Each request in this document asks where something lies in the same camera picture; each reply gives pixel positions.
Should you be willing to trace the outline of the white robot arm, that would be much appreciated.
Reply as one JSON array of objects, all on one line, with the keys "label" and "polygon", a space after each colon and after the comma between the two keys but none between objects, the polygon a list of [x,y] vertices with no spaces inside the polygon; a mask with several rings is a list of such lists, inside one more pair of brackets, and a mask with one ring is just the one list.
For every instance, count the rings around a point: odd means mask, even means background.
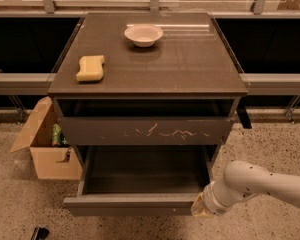
[{"label": "white robot arm", "polygon": [[222,215],[233,205],[264,194],[300,208],[300,176],[279,174],[244,161],[232,161],[209,183],[191,207],[195,217]]}]

